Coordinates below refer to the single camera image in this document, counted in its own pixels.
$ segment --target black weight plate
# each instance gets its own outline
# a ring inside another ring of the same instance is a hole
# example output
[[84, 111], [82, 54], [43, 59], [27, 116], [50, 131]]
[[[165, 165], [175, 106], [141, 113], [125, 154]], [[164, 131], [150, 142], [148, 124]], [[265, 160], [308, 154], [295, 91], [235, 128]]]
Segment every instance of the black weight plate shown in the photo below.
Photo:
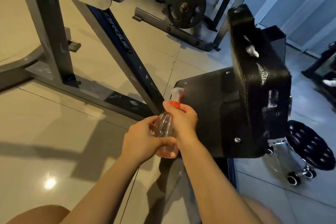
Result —
[[203, 19], [205, 8], [206, 0], [166, 0], [167, 16], [177, 28], [196, 26]]

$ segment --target black tufted stool seat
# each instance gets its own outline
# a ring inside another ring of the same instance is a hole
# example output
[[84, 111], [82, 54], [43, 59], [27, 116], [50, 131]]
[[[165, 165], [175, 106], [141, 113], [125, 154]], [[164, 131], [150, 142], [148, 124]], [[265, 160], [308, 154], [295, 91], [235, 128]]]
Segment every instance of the black tufted stool seat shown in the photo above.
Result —
[[307, 164], [325, 171], [335, 168], [334, 154], [322, 137], [301, 122], [290, 120], [288, 124], [288, 144]]

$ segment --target forearm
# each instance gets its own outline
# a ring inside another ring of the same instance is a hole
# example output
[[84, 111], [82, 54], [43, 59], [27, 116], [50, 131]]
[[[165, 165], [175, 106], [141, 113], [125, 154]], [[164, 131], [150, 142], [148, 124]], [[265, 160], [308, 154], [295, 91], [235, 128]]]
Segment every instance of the forearm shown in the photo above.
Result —
[[261, 221], [231, 185], [196, 135], [181, 145], [185, 168], [194, 189], [204, 224], [246, 223]]
[[138, 164], [120, 157], [61, 224], [110, 224], [117, 215]]

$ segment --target transparent plastic bottle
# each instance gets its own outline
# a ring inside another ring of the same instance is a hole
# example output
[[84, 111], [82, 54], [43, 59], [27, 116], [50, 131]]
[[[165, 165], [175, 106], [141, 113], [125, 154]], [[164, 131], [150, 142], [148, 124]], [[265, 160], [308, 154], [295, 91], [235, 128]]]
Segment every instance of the transparent plastic bottle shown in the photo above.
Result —
[[[180, 102], [184, 93], [183, 88], [173, 88], [171, 90], [170, 104], [176, 108], [180, 108]], [[176, 137], [173, 129], [173, 116], [168, 112], [163, 112], [156, 120], [152, 128], [152, 135], [155, 137]], [[156, 155], [162, 158], [176, 158], [179, 153], [177, 145], [162, 146], [156, 152]]]

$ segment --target person's right hand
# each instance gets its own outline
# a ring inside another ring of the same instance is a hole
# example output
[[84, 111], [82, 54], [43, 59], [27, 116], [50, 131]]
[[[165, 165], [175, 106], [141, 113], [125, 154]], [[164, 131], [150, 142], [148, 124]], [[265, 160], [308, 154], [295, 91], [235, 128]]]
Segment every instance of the person's right hand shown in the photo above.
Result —
[[197, 113], [188, 105], [180, 104], [180, 109], [175, 108], [168, 101], [163, 102], [163, 107], [173, 116], [173, 127], [179, 141], [196, 137]]

